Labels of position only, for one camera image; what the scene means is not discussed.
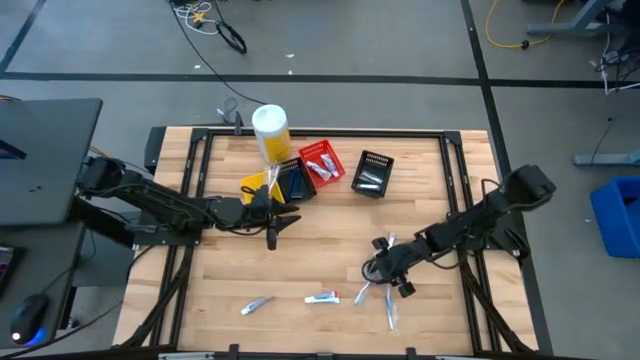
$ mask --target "black basket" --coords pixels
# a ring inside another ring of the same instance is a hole
[[[291,187],[292,181],[295,182],[293,188]],[[317,194],[316,188],[311,181],[311,176],[307,172],[307,167],[304,166],[302,159],[299,157],[281,164],[278,184],[287,204],[297,204],[309,200]],[[298,195],[299,197],[292,198],[292,195]]]
[[[384,194],[387,192],[387,185],[389,184],[389,177],[391,176],[392,167],[392,158],[363,150],[362,156],[360,157],[360,163],[358,164],[358,169],[356,170],[356,175],[354,176],[353,182],[351,183],[351,188],[353,189],[353,191],[362,195],[367,195],[373,198],[384,197]],[[360,174],[362,173],[362,171],[367,171],[368,173],[382,179],[382,183],[379,184],[380,189],[359,189],[358,184],[374,184],[374,182],[368,182],[360,179]]]

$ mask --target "white lid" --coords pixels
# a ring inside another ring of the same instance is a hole
[[[256,134],[277,135],[287,126],[287,114],[278,105],[262,105],[251,117]]]

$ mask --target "computer mouse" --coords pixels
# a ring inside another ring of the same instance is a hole
[[[42,325],[49,298],[44,294],[31,295],[18,306],[11,321],[13,342],[24,345],[31,341]]]

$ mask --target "yellow container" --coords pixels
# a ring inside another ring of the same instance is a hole
[[[262,185],[267,184],[266,177],[267,177],[266,172],[261,172],[260,174],[255,174],[255,175],[246,177],[242,179],[242,181],[240,182],[241,184],[240,186],[246,186],[253,190],[258,190]],[[243,193],[243,194],[244,194],[244,203],[245,204],[251,203],[251,199],[253,198],[253,195],[247,194],[247,193]],[[277,181],[275,186],[273,187],[272,194],[274,199],[284,204],[284,196],[282,196],[282,191],[280,190],[280,185],[278,184]]]

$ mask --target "red basket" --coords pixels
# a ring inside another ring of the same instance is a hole
[[[331,184],[332,182],[340,179],[342,175],[344,175],[344,168],[340,163],[340,159],[338,159],[338,156],[336,156],[336,153],[333,151],[331,144],[329,144],[329,140],[322,140],[318,141],[317,143],[305,146],[298,150],[298,154],[300,154],[300,157],[305,163],[305,166],[307,161],[311,161],[320,165],[322,168],[327,169],[327,167],[324,165],[324,161],[322,161],[322,158],[320,157],[320,155],[322,154],[329,154],[331,160],[333,160],[333,163],[336,164],[336,168],[338,168],[338,177],[331,176],[329,180],[323,180],[320,175],[313,171],[313,169],[309,169],[309,174],[311,174],[311,181],[313,181],[313,185],[315,185],[316,188]]]

